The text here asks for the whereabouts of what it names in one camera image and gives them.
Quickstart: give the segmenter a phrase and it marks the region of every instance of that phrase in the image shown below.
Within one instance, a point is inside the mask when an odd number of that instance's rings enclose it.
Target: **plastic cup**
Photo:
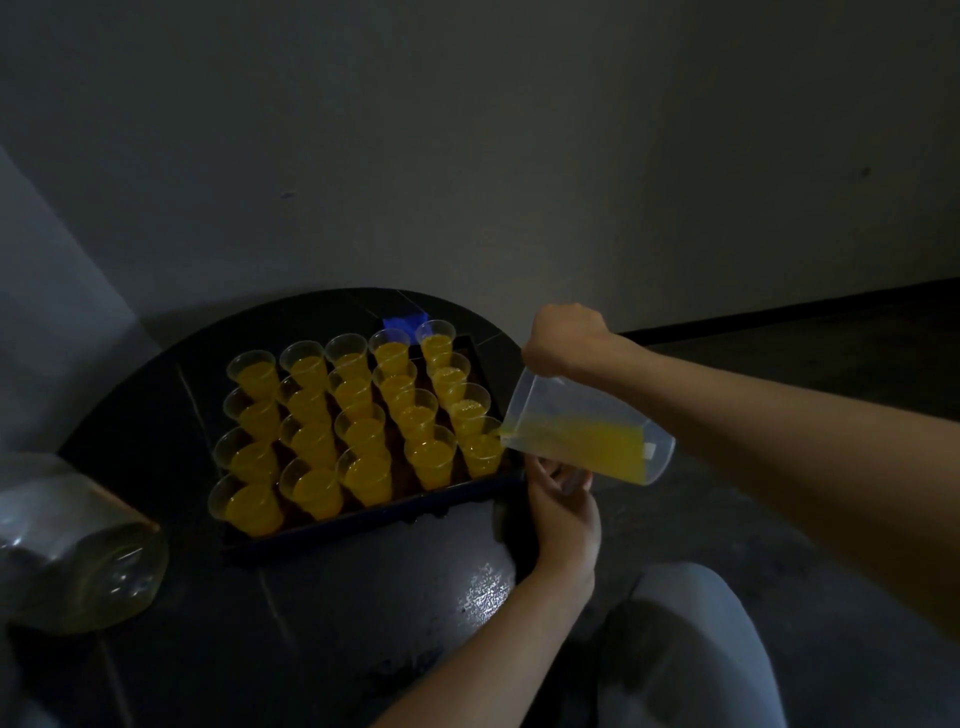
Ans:
[[[369,377],[367,366],[367,339],[358,333],[343,333],[326,343],[326,358],[334,369],[341,370],[344,379]]]
[[[370,337],[370,353],[384,373],[401,375],[410,361],[410,336],[400,328],[383,328]]]
[[[217,521],[228,522],[248,536],[267,536],[283,525],[273,488],[247,485],[235,475],[227,475],[213,487],[206,508]]]
[[[414,390],[414,403],[394,415],[394,422],[407,442],[425,442],[433,436],[437,398],[426,389]]]
[[[626,402],[561,376],[524,369],[503,421],[506,448],[649,485],[666,469],[674,438]]]
[[[280,424],[280,442],[311,468],[335,468],[337,448],[333,430],[325,423],[302,424],[290,415]]]
[[[227,376],[254,400],[272,400],[280,383],[270,352],[244,352],[227,364]]]
[[[280,366],[290,373],[304,389],[329,388],[326,379],[326,354],[316,341],[298,341],[283,350]]]
[[[458,437],[470,477],[493,475],[503,459],[500,442],[501,423],[494,417],[476,417],[470,421],[470,434]]]
[[[348,449],[337,461],[337,479],[366,507],[394,497],[389,453],[359,455]]]
[[[446,427],[433,425],[432,435],[426,442],[407,441],[403,446],[403,454],[414,467],[420,485],[427,491],[450,484],[453,456],[457,452],[457,439]]]
[[[311,468],[299,458],[292,460],[280,475],[280,494],[317,521],[332,519],[344,508],[344,493],[332,468]]]
[[[473,382],[464,384],[463,391],[457,394],[459,399],[448,406],[446,413],[462,447],[465,437],[479,431],[483,416],[490,411],[491,399],[490,392]]]
[[[341,409],[364,406],[367,407],[368,412],[372,411],[373,390],[370,372],[365,372],[362,376],[350,375],[347,378],[339,369],[334,369],[330,372],[330,391],[333,392],[333,399]]]
[[[302,423],[326,423],[330,426],[330,412],[322,389],[306,389],[288,376],[276,388],[276,400],[290,410]]]
[[[382,366],[373,370],[373,383],[380,390],[380,396],[387,403],[391,414],[414,403],[414,389],[417,387],[417,365],[407,359],[406,366],[399,374],[388,374]]]
[[[220,438],[213,449],[213,459],[250,485],[273,485],[279,474],[273,446],[255,441],[242,427],[235,427]]]
[[[427,364],[446,366],[453,353],[453,340],[457,338],[457,329],[448,321],[432,319],[417,327],[414,332],[420,351]]]
[[[379,404],[361,404],[337,415],[333,431],[357,455],[377,454],[387,449],[383,435],[386,422],[387,416]]]
[[[427,364],[426,372],[433,382],[433,391],[437,393],[440,406],[449,410],[450,404],[463,398],[470,374],[470,360],[461,353],[453,353],[443,366]]]
[[[273,442],[280,433],[280,411],[272,400],[254,400],[237,387],[224,400],[224,414],[243,427],[254,440]]]

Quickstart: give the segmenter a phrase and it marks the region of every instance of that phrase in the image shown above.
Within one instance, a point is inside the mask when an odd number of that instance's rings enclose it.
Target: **white wall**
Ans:
[[[960,275],[956,4],[6,18],[0,139],[163,343],[339,285],[522,339],[547,301],[624,329]]]
[[[0,149],[0,449],[55,450],[159,352]]]

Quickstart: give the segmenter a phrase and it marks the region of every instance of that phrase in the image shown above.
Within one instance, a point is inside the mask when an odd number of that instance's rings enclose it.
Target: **leg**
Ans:
[[[599,728],[785,728],[754,624],[706,567],[645,570],[605,629]]]

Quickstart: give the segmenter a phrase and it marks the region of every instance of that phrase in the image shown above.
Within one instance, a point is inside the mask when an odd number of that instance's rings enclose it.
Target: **plastic pitcher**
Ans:
[[[524,369],[501,428],[508,448],[649,485],[666,470],[676,440],[599,390]]]

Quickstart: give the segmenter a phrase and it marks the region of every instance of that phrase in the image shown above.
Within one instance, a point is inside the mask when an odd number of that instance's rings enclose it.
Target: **black table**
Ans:
[[[12,631],[28,691],[64,725],[366,725],[503,601],[527,568],[529,540],[518,565],[494,517],[502,503],[466,503],[248,569],[224,562],[223,527],[206,512],[218,478],[211,443],[231,427],[221,402],[233,356],[369,336],[416,308],[473,337],[505,411],[522,364],[502,331],[431,296],[361,288],[266,303],[205,328],[81,423],[60,454],[159,522],[171,560],[154,605],[101,635]],[[506,512],[521,511],[511,498]],[[522,514],[510,523],[529,537]]]

